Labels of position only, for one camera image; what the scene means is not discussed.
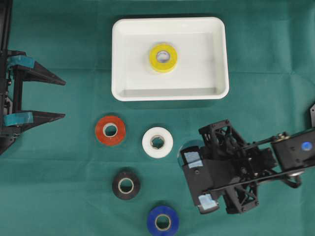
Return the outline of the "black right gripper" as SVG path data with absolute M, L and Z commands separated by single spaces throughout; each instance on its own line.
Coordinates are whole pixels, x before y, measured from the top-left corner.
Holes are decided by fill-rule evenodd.
M 201 157 L 210 168 L 213 182 L 208 192 L 223 197 L 228 214 L 258 206 L 258 179 L 273 174 L 278 165 L 271 149 L 247 143 L 229 120 L 204 126 L 199 134 L 205 144 Z

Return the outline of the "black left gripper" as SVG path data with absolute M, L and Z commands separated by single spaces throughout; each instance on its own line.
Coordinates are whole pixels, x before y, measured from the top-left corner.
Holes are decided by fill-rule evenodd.
M 65 114 L 23 111 L 24 81 L 64 86 L 66 82 L 33 58 L 0 51 L 0 152 L 4 153 L 23 132 L 64 118 Z

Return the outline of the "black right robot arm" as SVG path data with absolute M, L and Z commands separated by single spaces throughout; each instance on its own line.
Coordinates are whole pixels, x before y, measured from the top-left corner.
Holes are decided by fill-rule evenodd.
M 226 119 L 200 128 L 199 133 L 205 144 L 201 160 L 210 178 L 201 194 L 215 204 L 223 197 L 229 214 L 258 206 L 260 184 L 279 180 L 298 188 L 300 175 L 315 166 L 314 129 L 248 143 Z

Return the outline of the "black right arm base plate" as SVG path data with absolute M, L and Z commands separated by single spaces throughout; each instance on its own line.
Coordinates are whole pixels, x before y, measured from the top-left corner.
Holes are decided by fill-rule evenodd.
M 311 125 L 315 127 L 315 103 L 310 107 Z

